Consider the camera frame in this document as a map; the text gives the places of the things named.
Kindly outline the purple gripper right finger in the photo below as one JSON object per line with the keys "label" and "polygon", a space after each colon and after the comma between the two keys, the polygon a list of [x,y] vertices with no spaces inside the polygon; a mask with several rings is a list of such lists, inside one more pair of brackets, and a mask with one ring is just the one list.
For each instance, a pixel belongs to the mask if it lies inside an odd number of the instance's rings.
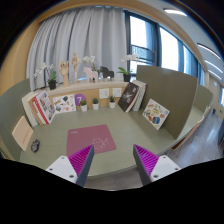
{"label": "purple gripper right finger", "polygon": [[133,156],[143,185],[180,170],[180,167],[168,156],[157,156],[136,144],[133,145]]}

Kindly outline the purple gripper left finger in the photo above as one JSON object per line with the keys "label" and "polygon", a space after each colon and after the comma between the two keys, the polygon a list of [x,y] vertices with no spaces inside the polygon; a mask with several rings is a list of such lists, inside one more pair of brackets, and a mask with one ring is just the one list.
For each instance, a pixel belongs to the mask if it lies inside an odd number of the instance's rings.
{"label": "purple gripper left finger", "polygon": [[83,187],[94,157],[94,146],[89,145],[73,155],[60,156],[47,171]]}

